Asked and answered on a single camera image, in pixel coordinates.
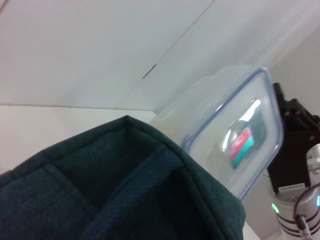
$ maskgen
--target green fabric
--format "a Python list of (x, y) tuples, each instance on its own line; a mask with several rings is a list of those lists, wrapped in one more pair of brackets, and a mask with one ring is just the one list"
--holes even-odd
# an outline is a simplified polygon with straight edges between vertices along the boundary
[(0, 176), (0, 239), (243, 239), (241, 202), (129, 116)]

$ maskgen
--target white wall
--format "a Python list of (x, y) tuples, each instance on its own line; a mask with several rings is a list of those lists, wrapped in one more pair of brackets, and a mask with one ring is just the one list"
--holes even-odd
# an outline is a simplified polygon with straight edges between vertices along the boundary
[(226, 65), (273, 67), (320, 24), (319, 12), (313, 0), (216, 0), (120, 107), (158, 112)]
[(320, 1), (212, 2), (9, 0), (0, 104), (155, 110), (225, 65), (271, 66), (320, 24)]
[(9, 0), (0, 104), (116, 108), (213, 0)]
[(270, 71), (288, 100), (296, 98), (320, 115), (320, 27)]

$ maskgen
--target clear plastic lid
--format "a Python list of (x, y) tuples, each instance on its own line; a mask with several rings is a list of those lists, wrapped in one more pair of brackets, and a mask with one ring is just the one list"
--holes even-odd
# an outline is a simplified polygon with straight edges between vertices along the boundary
[(270, 76), (247, 65), (198, 80), (150, 124), (241, 200), (283, 140)]

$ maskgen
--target silver cylinder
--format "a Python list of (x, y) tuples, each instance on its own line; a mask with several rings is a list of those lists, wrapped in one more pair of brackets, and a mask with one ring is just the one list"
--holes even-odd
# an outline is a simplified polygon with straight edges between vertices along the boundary
[(320, 143), (313, 146), (306, 153), (308, 169), (315, 175), (320, 172)]
[[(283, 236), (287, 240), (301, 239), (300, 231), (294, 220), (294, 206), (297, 197), (300, 196), (306, 188), (290, 189), (280, 192), (274, 196), (274, 205), (276, 206), (276, 219), (281, 226)], [(304, 199), (302, 199), (297, 208), (297, 214), (304, 215), (311, 232), (311, 239), (320, 239), (320, 208), (318, 204), (318, 190), (313, 190)]]

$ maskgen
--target plastic food container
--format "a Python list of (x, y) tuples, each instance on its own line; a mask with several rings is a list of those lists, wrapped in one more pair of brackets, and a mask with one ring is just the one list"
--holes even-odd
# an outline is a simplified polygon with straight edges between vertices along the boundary
[(201, 78), (150, 124), (241, 200), (283, 140), (270, 75), (247, 65)]

